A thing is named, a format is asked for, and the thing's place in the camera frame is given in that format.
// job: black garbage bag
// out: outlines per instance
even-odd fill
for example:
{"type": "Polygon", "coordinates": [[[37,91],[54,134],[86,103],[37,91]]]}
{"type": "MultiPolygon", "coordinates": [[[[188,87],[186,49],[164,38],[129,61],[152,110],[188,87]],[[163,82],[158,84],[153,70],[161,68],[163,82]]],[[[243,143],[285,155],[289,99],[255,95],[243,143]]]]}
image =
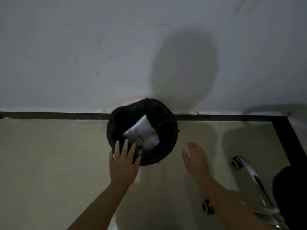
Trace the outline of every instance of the black garbage bag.
{"type": "MultiPolygon", "coordinates": [[[[141,166],[158,163],[173,150],[178,137],[178,123],[174,114],[159,100],[145,98],[128,106],[116,108],[111,113],[106,130],[113,153],[117,140],[121,151],[126,139],[122,134],[144,115],[158,133],[160,142],[155,148],[142,154],[141,166]]],[[[138,154],[135,153],[133,163],[137,157],[138,154]]]]}

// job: hand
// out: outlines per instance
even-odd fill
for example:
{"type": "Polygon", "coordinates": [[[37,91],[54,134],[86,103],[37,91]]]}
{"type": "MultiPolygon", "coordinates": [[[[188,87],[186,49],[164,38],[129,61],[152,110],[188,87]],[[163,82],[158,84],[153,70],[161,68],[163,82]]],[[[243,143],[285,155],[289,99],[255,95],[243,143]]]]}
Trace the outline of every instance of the hand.
{"type": "Polygon", "coordinates": [[[186,150],[182,150],[182,158],[185,163],[185,167],[193,178],[201,184],[210,178],[209,166],[207,156],[197,143],[187,142],[187,146],[190,152],[190,158],[186,150]]]}
{"type": "Polygon", "coordinates": [[[141,164],[141,157],[136,159],[134,165],[132,163],[135,151],[135,143],[131,146],[128,155],[127,151],[128,139],[125,140],[121,154],[119,153],[119,141],[116,141],[114,158],[112,152],[110,152],[109,157],[111,183],[118,186],[123,186],[126,189],[128,189],[135,180],[141,164]]]}

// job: wall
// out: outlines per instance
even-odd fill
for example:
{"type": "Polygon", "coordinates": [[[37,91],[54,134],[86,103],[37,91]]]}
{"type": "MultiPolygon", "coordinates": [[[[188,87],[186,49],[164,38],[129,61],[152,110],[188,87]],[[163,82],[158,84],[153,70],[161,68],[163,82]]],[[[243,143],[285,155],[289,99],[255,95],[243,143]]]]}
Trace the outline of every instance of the wall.
{"type": "Polygon", "coordinates": [[[307,103],[307,0],[1,0],[0,110],[307,103]]]}

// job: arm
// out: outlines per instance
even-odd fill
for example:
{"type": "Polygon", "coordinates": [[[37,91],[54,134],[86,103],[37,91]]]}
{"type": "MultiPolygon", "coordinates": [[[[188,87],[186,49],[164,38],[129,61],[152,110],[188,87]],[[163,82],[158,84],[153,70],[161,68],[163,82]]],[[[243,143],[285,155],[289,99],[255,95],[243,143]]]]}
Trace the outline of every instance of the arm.
{"type": "Polygon", "coordinates": [[[228,230],[271,230],[236,196],[221,186],[209,174],[207,157],[194,142],[187,143],[190,158],[182,150],[182,158],[189,173],[200,185],[203,194],[210,200],[218,217],[228,230]]]}
{"type": "Polygon", "coordinates": [[[132,163],[135,144],[132,145],[128,155],[127,151],[128,140],[125,141],[121,154],[119,142],[116,142],[114,158],[111,152],[109,159],[111,184],[85,209],[68,230],[106,230],[108,228],[119,203],[133,183],[141,163],[140,157],[136,159],[134,166],[132,163]]]}

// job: trash can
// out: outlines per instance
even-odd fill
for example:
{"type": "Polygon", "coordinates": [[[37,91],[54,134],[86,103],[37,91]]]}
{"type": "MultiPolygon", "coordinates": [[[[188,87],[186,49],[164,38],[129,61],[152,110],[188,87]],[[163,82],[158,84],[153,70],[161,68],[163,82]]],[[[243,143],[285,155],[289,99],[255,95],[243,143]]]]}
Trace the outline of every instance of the trash can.
{"type": "MultiPolygon", "coordinates": [[[[106,136],[114,153],[115,142],[118,140],[120,151],[126,137],[123,135],[133,127],[144,115],[156,130],[160,142],[153,149],[142,153],[141,166],[160,162],[174,148],[178,138],[178,123],[174,114],[159,100],[144,98],[132,104],[116,108],[110,116],[106,136]]],[[[138,154],[135,152],[133,163],[138,154]]]]}

